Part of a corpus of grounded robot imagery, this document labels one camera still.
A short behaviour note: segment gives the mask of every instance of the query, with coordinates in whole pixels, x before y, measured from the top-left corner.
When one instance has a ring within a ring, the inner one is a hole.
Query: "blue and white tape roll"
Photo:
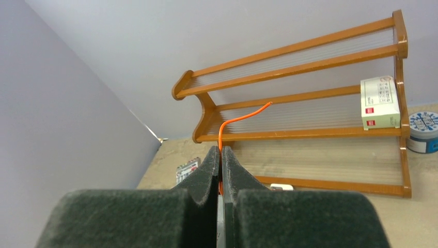
[[[438,114],[422,111],[409,116],[411,137],[407,139],[407,147],[419,153],[438,151]]]

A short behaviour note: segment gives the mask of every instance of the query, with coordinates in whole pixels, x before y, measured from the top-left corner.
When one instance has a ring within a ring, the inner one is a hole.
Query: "cardboard box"
[[[361,81],[362,123],[364,129],[400,128],[400,108],[392,76]]]

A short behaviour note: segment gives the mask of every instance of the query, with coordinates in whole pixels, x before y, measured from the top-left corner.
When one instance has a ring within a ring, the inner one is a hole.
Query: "gray wall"
[[[66,192],[134,188],[160,143],[24,1],[0,1],[0,247]]]
[[[175,101],[170,94],[185,70],[387,18],[397,9],[403,11],[409,36],[404,64],[408,105],[438,102],[437,0],[26,2],[159,137],[189,137],[199,121],[196,97]],[[315,85],[313,90],[359,84],[392,74],[386,65],[375,61],[292,77],[293,82],[284,84],[220,90],[214,100],[294,94],[310,89],[309,84]]]

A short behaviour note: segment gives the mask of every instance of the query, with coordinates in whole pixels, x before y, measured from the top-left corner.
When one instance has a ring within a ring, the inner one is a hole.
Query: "wire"
[[[237,118],[234,118],[234,119],[231,119],[231,120],[227,120],[224,123],[222,123],[221,128],[219,128],[219,137],[217,139],[217,146],[219,146],[219,152],[221,153],[221,158],[222,158],[222,132],[224,131],[225,126],[227,124],[229,124],[229,123],[232,123],[232,122],[235,122],[235,121],[239,121],[239,120],[243,120],[243,119],[246,119],[246,118],[250,118],[251,116],[255,116],[258,113],[260,113],[263,110],[265,110],[271,104],[272,104],[272,102],[268,102],[267,104],[265,104],[263,107],[261,107],[257,111],[254,111],[254,112],[252,112],[250,114],[247,114],[247,115],[244,115],[244,116],[241,116],[241,117],[237,117]],[[224,188],[223,188],[223,185],[222,185],[222,178],[219,179],[219,193],[221,195],[224,195]]]
[[[269,107],[271,104],[272,104],[272,102],[268,102],[267,104],[265,104],[263,107],[261,107],[259,110],[255,111],[255,112],[252,112],[250,114],[247,114],[247,115],[244,115],[244,116],[241,116],[241,117],[237,117],[237,118],[234,118],[234,119],[231,119],[231,120],[228,120],[228,121],[222,123],[221,128],[219,128],[219,137],[218,137],[218,140],[217,140],[217,144],[219,146],[219,151],[222,152],[222,132],[224,131],[224,127],[227,124],[235,122],[235,121],[243,120],[243,119],[246,119],[246,118],[250,118],[251,116],[255,116],[258,113],[262,112],[267,107]]]

